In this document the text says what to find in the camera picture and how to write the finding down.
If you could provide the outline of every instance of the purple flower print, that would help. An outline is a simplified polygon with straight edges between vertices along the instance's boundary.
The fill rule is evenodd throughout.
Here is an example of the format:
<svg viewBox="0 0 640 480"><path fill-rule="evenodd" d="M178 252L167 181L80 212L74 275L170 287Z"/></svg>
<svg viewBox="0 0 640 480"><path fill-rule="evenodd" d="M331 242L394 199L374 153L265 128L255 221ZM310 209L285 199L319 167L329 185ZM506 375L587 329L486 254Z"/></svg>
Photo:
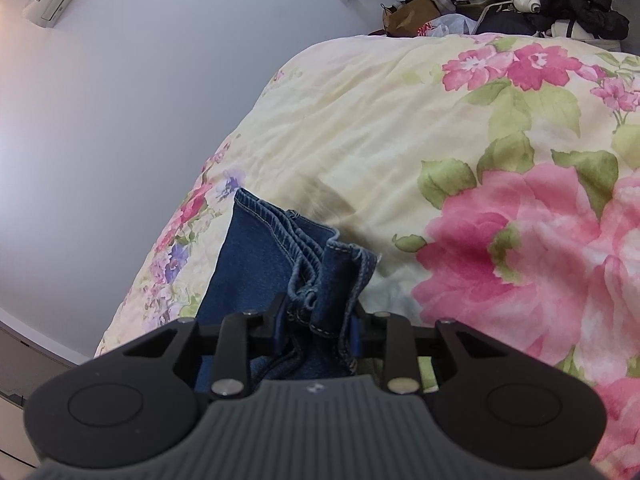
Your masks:
<svg viewBox="0 0 640 480"><path fill-rule="evenodd" d="M180 244L174 244L171 248L171 254L169 255L169 263L164 268L164 277L167 283L173 283L180 270L187 263L189 257L189 250L186 246Z"/></svg>
<svg viewBox="0 0 640 480"><path fill-rule="evenodd" d="M218 193L218 202L221 202L225 198L233 195L238 189L244 186L244 171L238 168L231 168L223 172L225 180L216 186L216 192Z"/></svg>

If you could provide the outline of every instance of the floral comforter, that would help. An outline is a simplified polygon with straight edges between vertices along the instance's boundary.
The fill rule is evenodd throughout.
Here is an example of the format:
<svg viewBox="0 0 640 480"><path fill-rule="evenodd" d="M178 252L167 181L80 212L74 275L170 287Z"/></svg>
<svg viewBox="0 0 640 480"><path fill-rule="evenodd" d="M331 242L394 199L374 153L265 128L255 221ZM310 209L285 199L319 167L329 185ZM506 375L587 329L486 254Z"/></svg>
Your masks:
<svg viewBox="0 0 640 480"><path fill-rule="evenodd" d="M239 186L380 255L361 296L592 384L640 472L640 59L517 36L349 38L289 61L206 162L97 354L194 316Z"/></svg>

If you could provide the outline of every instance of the white wall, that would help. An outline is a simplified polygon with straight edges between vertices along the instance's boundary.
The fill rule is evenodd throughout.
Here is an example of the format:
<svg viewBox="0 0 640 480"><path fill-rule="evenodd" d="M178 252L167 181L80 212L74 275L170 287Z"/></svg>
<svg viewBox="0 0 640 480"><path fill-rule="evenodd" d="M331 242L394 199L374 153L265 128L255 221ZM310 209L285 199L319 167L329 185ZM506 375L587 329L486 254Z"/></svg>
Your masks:
<svg viewBox="0 0 640 480"><path fill-rule="evenodd" d="M73 0L42 29L25 1L0 0L0 320L77 362L271 75L370 29L338 0Z"/></svg>

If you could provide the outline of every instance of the denim seam stitching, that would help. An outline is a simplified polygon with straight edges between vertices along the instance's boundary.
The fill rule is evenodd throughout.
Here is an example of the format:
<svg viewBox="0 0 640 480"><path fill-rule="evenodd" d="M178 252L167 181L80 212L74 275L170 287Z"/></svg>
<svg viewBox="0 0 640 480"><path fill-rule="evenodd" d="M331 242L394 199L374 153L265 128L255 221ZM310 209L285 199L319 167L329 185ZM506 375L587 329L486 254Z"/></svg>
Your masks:
<svg viewBox="0 0 640 480"><path fill-rule="evenodd" d="M360 272L358 272L358 277L356 279L356 283L351 288L351 292L349 294L349 298L347 300L347 309L345 309L344 318L342 321L342 328L340 329L340 335L338 338L338 352L346 362L346 364L351 368L353 366L353 358L350 356L348 348L345 348L342 344L343 338L346 336L346 322L348 321L348 317L351 315L353 311L353 307L360 296L362 290L360 290L357 294L356 290L362 289L362 283L365 281L366 276L371 276L375 271L375 259L370 258L369 255L365 252L365 250L360 250L353 260L361 260L363 266L360 267Z"/></svg>
<svg viewBox="0 0 640 480"><path fill-rule="evenodd" d="M326 330L322 330L321 328L318 328L317 326L309 323L309 328L312 328L313 330L316 330L317 332L327 335L329 337L338 337L340 335L339 332L327 332Z"/></svg>
<svg viewBox="0 0 640 480"><path fill-rule="evenodd" d="M252 211L251 209L247 208L244 204L240 203L240 202L236 202L242 209L244 209L245 211L247 211L249 214L251 214L252 216L254 216L255 218L257 218L260 222L262 222L263 224L265 224L269 231L271 231L271 234L273 234L273 238L274 240L276 240L277 244L280 246L280 248L282 249L282 252L284 253L284 255L287 257L287 259L292 263L295 264L296 261L293 259L292 255L289 254L289 251L287 251L287 249L284 247L284 245L281 243L280 241L280 237L276 234L276 232L274 231L274 229L271 227L271 224L269 222L267 222L267 220L265 218L262 218L262 216L260 216L257 212Z"/></svg>
<svg viewBox="0 0 640 480"><path fill-rule="evenodd" d="M329 227L327 225L323 225L323 224L319 224L318 222L313 221L311 218L307 218L306 216L302 216L299 212L290 209L290 211L294 211L296 213L297 216L299 216L303 221L308 222L309 224L315 225L316 227L322 229L323 231L328 231L331 234L337 234L335 233L335 231L337 231L337 229L333 228L333 227Z"/></svg>

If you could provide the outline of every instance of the jeans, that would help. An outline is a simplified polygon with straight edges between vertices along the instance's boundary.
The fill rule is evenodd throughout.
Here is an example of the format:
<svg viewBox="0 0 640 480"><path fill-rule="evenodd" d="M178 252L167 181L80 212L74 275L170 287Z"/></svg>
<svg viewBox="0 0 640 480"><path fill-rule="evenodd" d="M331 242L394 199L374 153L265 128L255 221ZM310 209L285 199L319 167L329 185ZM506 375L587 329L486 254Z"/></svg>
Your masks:
<svg viewBox="0 0 640 480"><path fill-rule="evenodd" d="M338 241L336 229L283 211L239 189L233 216L196 320L265 311L286 295L286 344L276 357L250 363L252 387L263 379L316 379L354 373L348 345L351 312L376 267L376 256ZM203 359L196 391L207 388L212 357Z"/></svg>

